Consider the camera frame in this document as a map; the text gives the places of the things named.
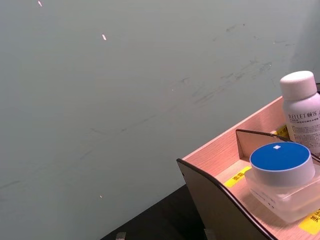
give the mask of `blue lid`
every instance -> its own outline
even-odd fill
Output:
[[[250,162],[262,170],[281,171],[295,168],[305,163],[309,157],[309,149],[301,144],[275,142],[255,150],[250,156]]]

